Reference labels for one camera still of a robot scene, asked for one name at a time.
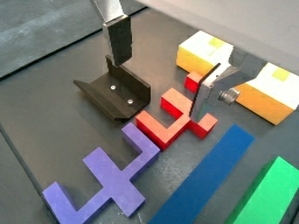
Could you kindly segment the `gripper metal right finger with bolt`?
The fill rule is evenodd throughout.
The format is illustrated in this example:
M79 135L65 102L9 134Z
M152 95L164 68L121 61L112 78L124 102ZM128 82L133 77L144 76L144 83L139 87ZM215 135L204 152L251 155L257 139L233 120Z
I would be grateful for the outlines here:
M228 57L228 67L216 75L215 72L221 68L219 63L200 81L189 112L189 117L195 122L205 115L211 102L219 100L229 105L237 99L239 91L235 89L235 86L241 81L239 75L240 67L241 53L233 51Z

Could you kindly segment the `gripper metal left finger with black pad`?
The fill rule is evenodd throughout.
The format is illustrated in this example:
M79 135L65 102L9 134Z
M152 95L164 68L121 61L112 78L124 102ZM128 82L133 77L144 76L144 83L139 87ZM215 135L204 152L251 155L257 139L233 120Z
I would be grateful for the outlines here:
M131 17L124 13L119 0L89 0L103 19L103 32L109 56L116 67L132 58Z

